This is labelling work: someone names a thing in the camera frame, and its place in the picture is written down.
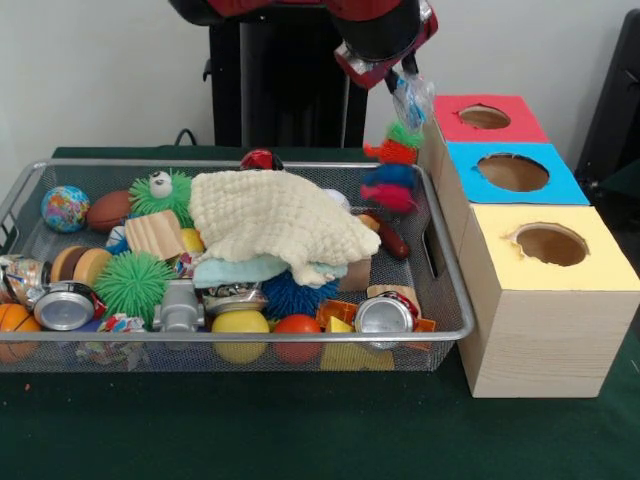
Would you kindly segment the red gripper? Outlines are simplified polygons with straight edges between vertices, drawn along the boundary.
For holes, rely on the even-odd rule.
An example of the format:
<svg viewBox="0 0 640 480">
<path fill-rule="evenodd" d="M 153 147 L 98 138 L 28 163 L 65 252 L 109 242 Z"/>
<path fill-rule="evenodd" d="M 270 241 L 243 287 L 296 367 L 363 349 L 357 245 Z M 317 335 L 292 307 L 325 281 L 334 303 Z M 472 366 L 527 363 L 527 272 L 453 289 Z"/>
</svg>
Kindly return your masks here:
<svg viewBox="0 0 640 480">
<path fill-rule="evenodd" d="M 335 27 L 342 44 L 335 58 L 358 86 L 371 89 L 386 79 L 390 94 L 400 77 L 390 72 L 401 64 L 404 75 L 417 77 L 415 52 L 438 30 L 429 5 L 337 5 Z"/>
</svg>

